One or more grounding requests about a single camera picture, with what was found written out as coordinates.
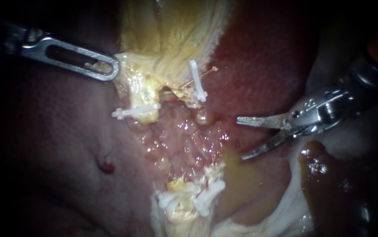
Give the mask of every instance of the laparoscopic forceps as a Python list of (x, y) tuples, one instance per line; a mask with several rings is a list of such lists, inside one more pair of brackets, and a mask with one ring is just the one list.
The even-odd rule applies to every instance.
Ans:
[[(4, 53), (8, 55), (29, 58), (103, 82), (111, 81), (119, 74), (120, 64), (113, 56), (64, 42), (41, 29), (25, 27), (4, 20), (0, 20), (0, 29), (3, 32)], [(52, 57), (48, 54), (50, 47), (72, 54), (72, 58), (80, 56), (87, 58), (88, 61), (101, 61), (107, 65), (109, 70), (98, 71), (87, 65), (79, 65), (62, 60), (60, 57)]]

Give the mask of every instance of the metal surgical instrument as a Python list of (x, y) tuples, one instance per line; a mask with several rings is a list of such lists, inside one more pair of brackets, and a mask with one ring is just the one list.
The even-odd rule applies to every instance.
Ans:
[[(45, 64), (57, 66), (102, 82), (113, 80), (120, 72), (120, 64), (115, 57), (66, 43), (54, 38), (50, 33), (41, 29), (28, 28), (1, 20), (0, 27), (6, 31), (3, 44), (4, 51), (8, 55), (18, 55)], [(86, 56), (95, 61), (104, 62), (108, 65), (109, 71), (101, 72), (94, 70), (91, 67), (80, 66), (52, 58), (47, 55), (47, 49), (52, 46), (70, 51), (73, 54)]]
[(305, 95), (288, 112), (269, 117), (237, 117), (236, 123), (240, 125), (280, 130), (240, 159), (264, 154), (289, 139), (326, 132), (345, 119), (360, 115), (377, 98), (378, 63), (367, 53), (360, 54), (336, 86)]

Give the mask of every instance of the white surgical clip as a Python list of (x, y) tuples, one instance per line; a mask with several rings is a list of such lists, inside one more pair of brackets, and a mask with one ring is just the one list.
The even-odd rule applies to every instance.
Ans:
[(137, 115), (153, 110), (157, 110), (161, 108), (161, 104), (150, 104), (141, 107), (131, 108), (127, 110), (122, 110), (121, 108), (117, 108), (114, 112), (111, 113), (113, 118), (117, 118), (117, 120), (122, 120), (124, 117)]
[(194, 90), (197, 99), (201, 102), (205, 102), (208, 94), (202, 88), (201, 80), (199, 79), (198, 65), (194, 60), (189, 61), (189, 71), (194, 82)]

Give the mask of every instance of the hem-o-lok clip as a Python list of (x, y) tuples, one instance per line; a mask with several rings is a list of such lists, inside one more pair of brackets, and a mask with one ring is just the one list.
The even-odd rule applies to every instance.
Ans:
[(201, 102), (205, 102), (208, 94), (202, 88), (201, 80), (199, 78), (198, 65), (194, 60), (189, 61), (189, 72), (194, 82), (194, 91), (196, 98)]
[(125, 117), (129, 117), (132, 115), (138, 115), (141, 113), (150, 112), (153, 110), (161, 109), (161, 104), (149, 104), (145, 106), (140, 106), (136, 108), (131, 108), (127, 110), (123, 110), (121, 108), (116, 109), (114, 112), (111, 113), (111, 116), (113, 118), (117, 118), (117, 120), (122, 120)]
[(248, 160), (264, 154), (285, 141), (299, 136), (326, 132), (349, 117), (359, 115), (378, 99), (378, 63), (367, 53), (352, 63), (338, 86), (320, 88), (305, 95), (284, 114), (269, 117), (237, 117), (236, 123), (280, 129), (262, 146), (243, 154)]

